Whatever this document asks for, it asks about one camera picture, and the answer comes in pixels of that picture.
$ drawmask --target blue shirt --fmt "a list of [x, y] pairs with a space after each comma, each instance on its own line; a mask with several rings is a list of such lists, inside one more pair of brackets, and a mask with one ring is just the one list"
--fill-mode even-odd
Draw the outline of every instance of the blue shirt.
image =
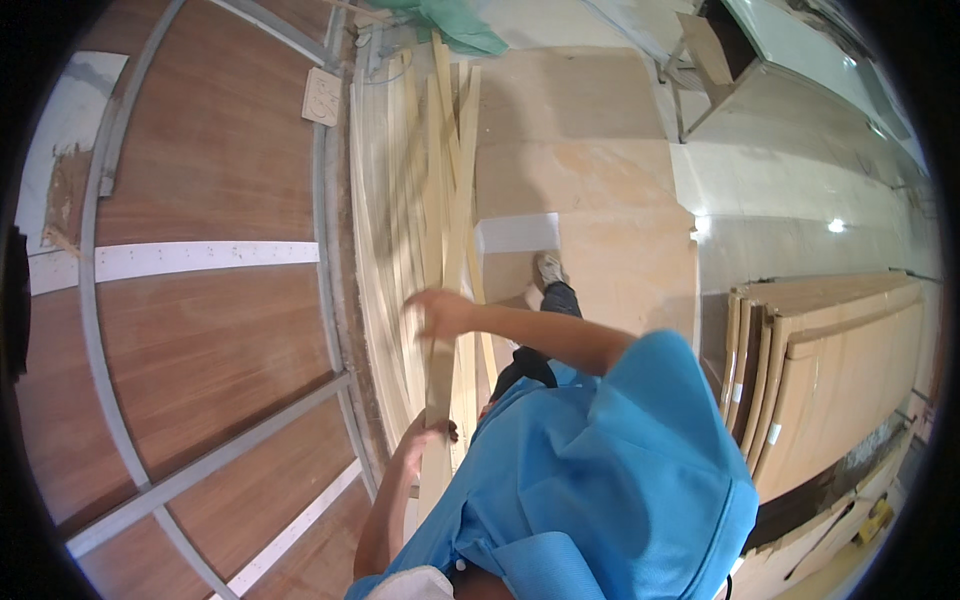
[[382, 575], [466, 559], [519, 600], [712, 598], [758, 498], [686, 341], [658, 331], [603, 378], [550, 361], [480, 421], [437, 506]]

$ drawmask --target sneaker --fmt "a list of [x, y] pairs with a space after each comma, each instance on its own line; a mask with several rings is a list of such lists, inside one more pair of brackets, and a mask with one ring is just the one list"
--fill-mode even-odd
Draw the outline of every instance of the sneaker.
[[537, 265], [537, 270], [540, 271], [540, 278], [543, 279], [544, 289], [551, 283], [556, 283], [557, 281], [567, 283], [564, 266], [560, 264], [560, 259], [553, 254], [537, 252], [535, 264]]

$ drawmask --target bundle of wooden strips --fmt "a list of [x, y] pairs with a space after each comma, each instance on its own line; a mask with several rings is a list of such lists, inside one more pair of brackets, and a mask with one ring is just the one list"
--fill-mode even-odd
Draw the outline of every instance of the bundle of wooden strips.
[[843, 457], [910, 393], [923, 322], [904, 273], [733, 288], [718, 402], [760, 502]]
[[[421, 316], [403, 310], [424, 287], [482, 302], [473, 245], [473, 168], [480, 67], [455, 65], [434, 34], [435, 67], [418, 80], [401, 52], [374, 81], [359, 71], [350, 87], [351, 177], [360, 301], [373, 380], [391, 449], [411, 419], [454, 419], [456, 444], [427, 447], [420, 476], [421, 519], [467, 452], [476, 428], [476, 340], [417, 339]], [[496, 378], [492, 341], [481, 336], [484, 373]]]

